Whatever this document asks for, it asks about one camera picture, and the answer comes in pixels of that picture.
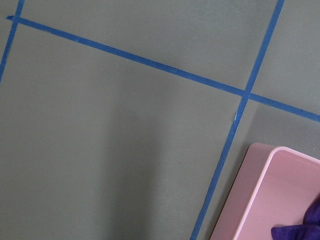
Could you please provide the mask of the pink plastic bin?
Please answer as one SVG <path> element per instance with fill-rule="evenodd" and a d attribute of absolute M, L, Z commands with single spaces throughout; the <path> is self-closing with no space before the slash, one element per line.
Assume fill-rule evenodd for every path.
<path fill-rule="evenodd" d="M 273 227 L 300 225 L 320 196 L 320 161 L 284 146 L 249 146 L 212 240 L 270 240 Z"/>

